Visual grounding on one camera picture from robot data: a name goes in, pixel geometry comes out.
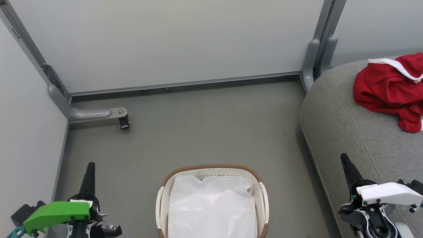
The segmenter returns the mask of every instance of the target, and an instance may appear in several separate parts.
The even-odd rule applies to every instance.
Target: laundry basket
[[[210,176],[239,176],[251,181],[253,184],[252,194],[255,201],[255,213],[257,215],[257,237],[264,238],[269,222],[269,200],[266,188],[261,182],[260,176],[251,168],[242,165],[213,164],[190,166],[171,172],[163,181],[162,187],[157,194],[156,200],[156,225],[160,238],[168,237],[168,212],[169,196],[175,182],[176,175],[194,175],[200,180]]]

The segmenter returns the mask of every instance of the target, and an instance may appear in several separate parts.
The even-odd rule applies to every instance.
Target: gray fabric
[[[396,116],[368,111],[354,101],[355,75],[366,65],[367,61],[359,61],[329,70],[313,84],[300,112],[304,135],[345,238],[354,236],[337,214],[349,201],[341,153],[348,154],[364,178],[377,183],[423,181],[423,132],[406,133]],[[423,237],[423,213],[397,208],[391,220],[407,224],[415,237]]]

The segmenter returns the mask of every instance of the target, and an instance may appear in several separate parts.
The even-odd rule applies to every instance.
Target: caster wheel
[[[121,127],[121,130],[129,129],[130,124],[131,122],[129,121],[128,115],[124,117],[119,117],[119,126]]]

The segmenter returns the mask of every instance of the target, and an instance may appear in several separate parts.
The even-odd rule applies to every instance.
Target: red garment
[[[407,132],[422,131],[423,53],[395,60],[369,60],[354,83],[354,99],[363,107],[399,115],[399,126]]]

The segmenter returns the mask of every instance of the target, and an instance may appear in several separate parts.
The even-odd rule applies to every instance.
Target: white trim
[[[160,221],[161,221],[161,218],[160,218],[160,202],[162,200],[163,189],[164,189],[164,187],[162,186],[159,189],[159,192],[157,193],[157,198],[156,198],[156,225],[157,225],[158,229],[161,229],[161,226],[160,226]]]
[[[269,223],[269,198],[267,196],[267,191],[266,191],[266,187],[264,186],[264,184],[262,182],[259,183],[261,186],[261,191],[263,192],[263,196],[264,196],[264,209],[265,209],[265,219],[264,219],[264,223]]]
[[[402,66],[402,64],[398,61],[382,58],[382,59],[369,59],[369,63],[374,64],[389,64],[390,66],[396,68],[401,74],[403,74],[405,77],[411,79],[414,81],[414,83],[418,83],[422,80],[423,74],[420,77],[413,77],[411,74]]]

